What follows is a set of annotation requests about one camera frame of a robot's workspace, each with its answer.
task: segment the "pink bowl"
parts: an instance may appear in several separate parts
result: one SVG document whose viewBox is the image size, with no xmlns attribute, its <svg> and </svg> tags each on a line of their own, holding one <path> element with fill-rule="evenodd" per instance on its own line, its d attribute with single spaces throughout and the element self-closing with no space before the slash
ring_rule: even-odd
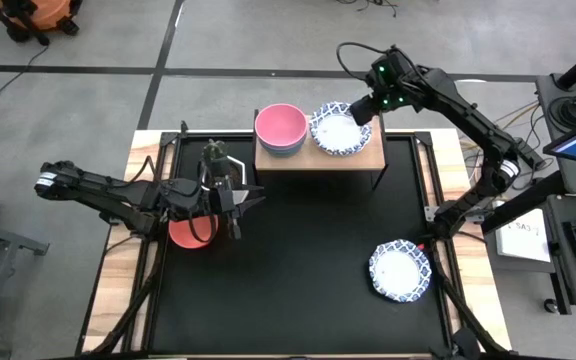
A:
<svg viewBox="0 0 576 360">
<path fill-rule="evenodd" d="M 270 105 L 255 120 L 255 133 L 271 146 L 295 145 L 306 135 L 307 128 L 306 115 L 288 104 Z"/>
</svg>

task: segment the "orange vacuum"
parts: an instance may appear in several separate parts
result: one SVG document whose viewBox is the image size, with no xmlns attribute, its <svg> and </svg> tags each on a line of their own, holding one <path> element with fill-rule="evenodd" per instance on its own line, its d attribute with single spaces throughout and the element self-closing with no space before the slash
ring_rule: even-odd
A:
<svg viewBox="0 0 576 360">
<path fill-rule="evenodd" d="M 47 46 L 48 30 L 60 30 L 75 35 L 79 27 L 72 21 L 82 0 L 0 0 L 0 21 L 6 26 L 8 36 L 24 42 L 30 36 Z"/>
</svg>

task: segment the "gray floor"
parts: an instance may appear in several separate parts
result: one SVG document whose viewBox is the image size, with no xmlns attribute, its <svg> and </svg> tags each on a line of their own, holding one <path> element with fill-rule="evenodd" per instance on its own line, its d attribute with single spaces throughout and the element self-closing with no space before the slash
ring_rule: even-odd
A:
<svg viewBox="0 0 576 360">
<path fill-rule="evenodd" d="M 80 34 L 52 35 L 36 64 L 154 66 L 173 2 L 88 0 L 77 18 Z M 576 0 L 398 3 L 393 19 L 386 7 L 356 12 L 361 1 L 187 0 L 167 66 L 339 70 L 334 50 L 341 41 L 397 43 L 419 63 L 461 73 L 550 73 L 576 61 Z M 38 50 L 34 42 L 13 44 L 0 26 L 0 64 L 25 64 Z M 344 50 L 352 69 L 374 59 Z M 0 73 L 0 86 L 10 77 Z M 12 349 L 14 359 L 73 353 L 108 231 L 92 210 L 36 197 L 39 167 L 70 159 L 120 176 L 149 83 L 150 76 L 26 74 L 0 97 L 0 226 L 52 244 L 45 258 L 19 259 L 0 303 L 0 349 Z M 526 83 L 458 87 L 490 119 L 535 99 L 534 85 Z M 176 129 L 181 120 L 192 128 L 250 128 L 254 109 L 270 103 L 312 112 L 367 90 L 352 79 L 164 77 L 149 128 Z M 509 131 L 525 136 L 527 120 Z M 411 109 L 387 114 L 386 124 L 452 126 L 441 115 Z M 547 143 L 543 122 L 536 128 Z M 576 358 L 576 312 L 564 318 L 541 310 L 552 291 L 544 274 L 496 271 L 495 278 L 515 350 Z"/>
</svg>

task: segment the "paper plate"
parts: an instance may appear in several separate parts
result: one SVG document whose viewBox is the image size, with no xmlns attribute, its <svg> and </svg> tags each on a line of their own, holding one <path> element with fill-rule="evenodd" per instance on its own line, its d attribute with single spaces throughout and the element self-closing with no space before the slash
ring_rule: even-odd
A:
<svg viewBox="0 0 576 360">
<path fill-rule="evenodd" d="M 378 293 L 398 302 L 413 302 L 430 284 L 430 263 L 408 240 L 379 245 L 368 261 L 372 284 Z"/>
<path fill-rule="evenodd" d="M 310 119 L 310 134 L 330 155 L 347 156 L 360 152 L 370 141 L 370 124 L 358 126 L 350 113 L 350 104 L 330 102 L 315 111 Z"/>
</svg>

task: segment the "blue and white paper plate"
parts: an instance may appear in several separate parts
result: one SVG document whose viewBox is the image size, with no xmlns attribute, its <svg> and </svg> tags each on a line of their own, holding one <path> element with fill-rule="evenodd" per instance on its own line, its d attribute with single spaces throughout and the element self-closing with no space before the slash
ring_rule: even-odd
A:
<svg viewBox="0 0 576 360">
<path fill-rule="evenodd" d="M 430 284 L 430 263 L 421 250 L 408 240 L 379 245 L 368 261 L 372 284 L 381 295 L 413 302 Z"/>
<path fill-rule="evenodd" d="M 358 126 L 350 104 L 330 102 L 322 105 L 310 119 L 310 134 L 330 155 L 347 156 L 360 152 L 372 137 L 370 124 Z"/>
</svg>

